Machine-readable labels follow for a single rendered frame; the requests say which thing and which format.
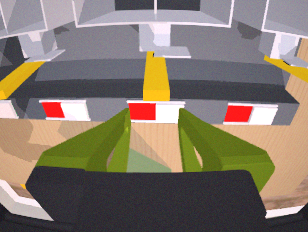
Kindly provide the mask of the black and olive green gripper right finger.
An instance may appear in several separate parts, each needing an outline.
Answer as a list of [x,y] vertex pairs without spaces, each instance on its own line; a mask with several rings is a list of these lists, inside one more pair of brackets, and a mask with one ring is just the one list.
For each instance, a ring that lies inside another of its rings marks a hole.
[[183,172],[247,170],[260,193],[275,171],[266,150],[202,121],[184,108],[179,108],[178,135]]

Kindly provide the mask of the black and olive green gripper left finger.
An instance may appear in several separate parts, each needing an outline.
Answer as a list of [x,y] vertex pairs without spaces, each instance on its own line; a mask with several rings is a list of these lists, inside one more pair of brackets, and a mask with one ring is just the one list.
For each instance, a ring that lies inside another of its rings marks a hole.
[[[130,134],[130,108],[125,108],[106,122],[43,151],[35,167],[51,166],[82,168],[85,171],[126,172]],[[107,159],[114,147],[112,159],[106,167]]]

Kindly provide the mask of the grey box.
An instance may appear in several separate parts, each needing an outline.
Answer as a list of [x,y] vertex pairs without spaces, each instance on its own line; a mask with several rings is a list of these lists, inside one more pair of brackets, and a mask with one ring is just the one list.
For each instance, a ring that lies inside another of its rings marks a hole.
[[19,35],[24,58],[31,57],[0,82],[0,100],[7,99],[45,61],[65,51],[55,50],[54,28],[72,21],[72,0],[0,0],[0,39]]
[[201,0],[200,11],[122,10],[115,0],[72,0],[77,27],[139,24],[140,51],[147,51],[143,101],[169,101],[165,57],[191,58],[187,47],[170,46],[170,24],[231,27],[234,0]]
[[234,0],[232,19],[262,31],[264,60],[308,83],[308,63],[294,56],[308,39],[308,0]]

